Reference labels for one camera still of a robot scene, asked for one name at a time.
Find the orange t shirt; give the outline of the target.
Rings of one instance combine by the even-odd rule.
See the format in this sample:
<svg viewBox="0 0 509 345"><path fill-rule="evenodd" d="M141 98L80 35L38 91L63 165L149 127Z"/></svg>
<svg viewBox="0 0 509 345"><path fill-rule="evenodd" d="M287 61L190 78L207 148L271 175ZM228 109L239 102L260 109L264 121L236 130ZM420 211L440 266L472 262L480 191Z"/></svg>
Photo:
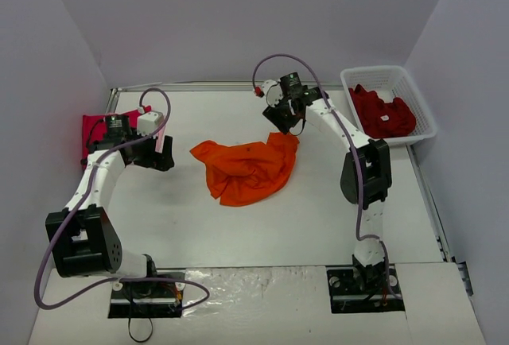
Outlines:
<svg viewBox="0 0 509 345"><path fill-rule="evenodd" d="M190 150L205 166L210 195L227 207L264 200L286 186L297 160L299 139L272 132L265 142L220 145L207 140Z"/></svg>

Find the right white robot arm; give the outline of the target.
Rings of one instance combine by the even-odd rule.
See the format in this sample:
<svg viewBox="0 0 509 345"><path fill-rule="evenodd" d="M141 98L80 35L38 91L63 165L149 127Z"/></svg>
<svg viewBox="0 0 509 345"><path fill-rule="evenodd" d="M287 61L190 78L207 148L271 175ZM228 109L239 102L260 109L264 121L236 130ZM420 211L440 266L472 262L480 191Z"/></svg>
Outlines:
<svg viewBox="0 0 509 345"><path fill-rule="evenodd" d="M269 79L254 92L266 100L262 115L281 133L289 134L299 122L308 123L344 154L340 190L357 208L352 280L364 292L385 285L389 261L383 242L383 210L392 185L388 144L360 132L326 92L302 84L296 72Z"/></svg>

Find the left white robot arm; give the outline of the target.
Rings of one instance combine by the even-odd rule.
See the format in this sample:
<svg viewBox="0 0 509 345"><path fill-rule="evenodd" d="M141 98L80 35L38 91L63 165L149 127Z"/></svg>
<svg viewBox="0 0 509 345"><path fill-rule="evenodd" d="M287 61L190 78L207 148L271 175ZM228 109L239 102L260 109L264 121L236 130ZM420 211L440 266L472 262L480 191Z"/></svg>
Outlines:
<svg viewBox="0 0 509 345"><path fill-rule="evenodd" d="M160 276L147 254L122 247L107 214L115 185L128 165L165 172L174 166L173 139L161 136L165 117L148 111L135 126L124 114L104 118L106 131L88 147L87 164L73 197L62 211L48 214L45 228L61 277L132 278L143 296L157 292Z"/></svg>

